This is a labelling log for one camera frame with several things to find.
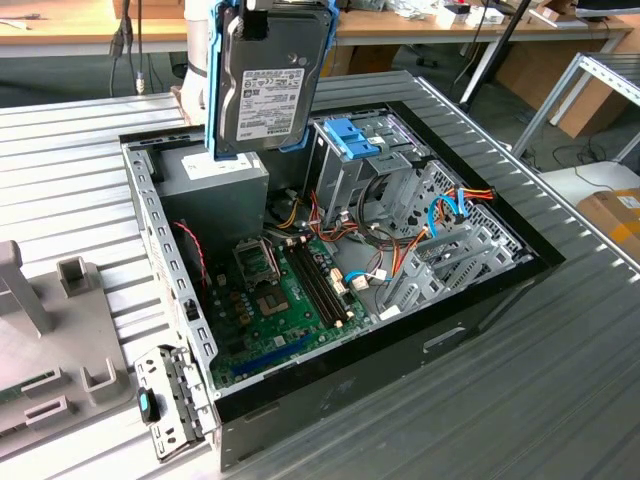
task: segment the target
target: toshiba hard drive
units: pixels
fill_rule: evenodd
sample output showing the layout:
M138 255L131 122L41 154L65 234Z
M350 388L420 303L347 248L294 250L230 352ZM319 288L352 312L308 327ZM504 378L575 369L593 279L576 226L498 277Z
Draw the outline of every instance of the toshiba hard drive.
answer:
M239 153L299 143L305 133L331 28L319 4L227 8L220 60L216 151Z

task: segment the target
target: ram slot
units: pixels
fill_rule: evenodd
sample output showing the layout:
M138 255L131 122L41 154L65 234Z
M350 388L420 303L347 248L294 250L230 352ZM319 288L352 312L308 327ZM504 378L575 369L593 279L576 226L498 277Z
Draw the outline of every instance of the ram slot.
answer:
M302 284L325 327L331 328L340 320L347 320L347 313L338 297L325 280L306 245L298 245L286 251L287 261Z

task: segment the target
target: blue latch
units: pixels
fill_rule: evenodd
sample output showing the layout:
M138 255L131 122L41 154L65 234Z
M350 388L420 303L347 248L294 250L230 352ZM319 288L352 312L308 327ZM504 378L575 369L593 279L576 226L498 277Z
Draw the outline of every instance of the blue latch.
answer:
M336 118L324 122L327 132L333 141L344 148L347 158L370 157L380 153L380 147L371 145L362 133L348 118Z

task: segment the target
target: metal rail table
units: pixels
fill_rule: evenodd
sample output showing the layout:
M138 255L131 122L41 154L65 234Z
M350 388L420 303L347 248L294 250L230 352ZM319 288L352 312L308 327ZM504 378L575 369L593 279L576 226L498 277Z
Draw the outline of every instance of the metal rail table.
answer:
M330 78L314 108L404 101L566 256L486 334L225 474L236 479L636 478L639 266L436 89ZM129 364L173 334L116 135L182 125L169 95L0 111L0 239L36 275L100 266ZM135 403L0 464L0 478L219 478L207 445L159 465Z
M562 77L560 77L558 83L553 87L553 90L551 90L538 113L522 133L522 136L513 146L513 155L516 158L520 158L524 153L533 136L547 119L553 106L573 85L573 82L583 70L582 77L551 119L553 125L557 125L571 108L590 77L599 79L620 95L640 106L640 54L578 53ZM638 143L640 143L640 132L633 137L631 142L612 161L621 162Z

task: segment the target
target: blue cable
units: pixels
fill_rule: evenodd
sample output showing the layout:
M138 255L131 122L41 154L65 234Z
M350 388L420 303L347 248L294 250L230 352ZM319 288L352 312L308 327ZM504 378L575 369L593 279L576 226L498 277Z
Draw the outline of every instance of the blue cable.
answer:
M433 238L438 235L438 231L436 230L436 221L433 218L433 215L436 212L436 205L438 204L438 200L442 200L447 205L449 205L449 207L451 207L451 210L453 210L453 213L455 213L456 215L460 214L458 206L453 200L451 200L451 198L444 195L438 195L436 198L434 198L429 205L429 209L427 210L427 225L429 226L429 230L431 230L431 236Z
M465 217L469 216L469 212L467 211L467 207L464 204L464 190L461 189L461 188L458 189L458 210Z
M375 275L373 275L372 273L369 272L363 272L361 270L356 270L353 272L349 272L345 275L344 277L344 281L346 283L349 283L351 280L353 280L355 277L358 277L360 275L371 275L371 278L375 278L376 280L380 280L379 278L377 278ZM390 282L391 280L393 280L392 278L385 278L384 281L385 282Z
M345 281L346 283L349 283L351 280L353 280L353 278L354 278L354 277L357 277L357 276L359 276L359 275L364 275L365 273L367 273L367 272L362 272L362 271L360 271L360 270L357 270L357 271L354 271L354 272L349 272L349 273L347 273L347 274L345 275L345 277L344 277L344 281Z

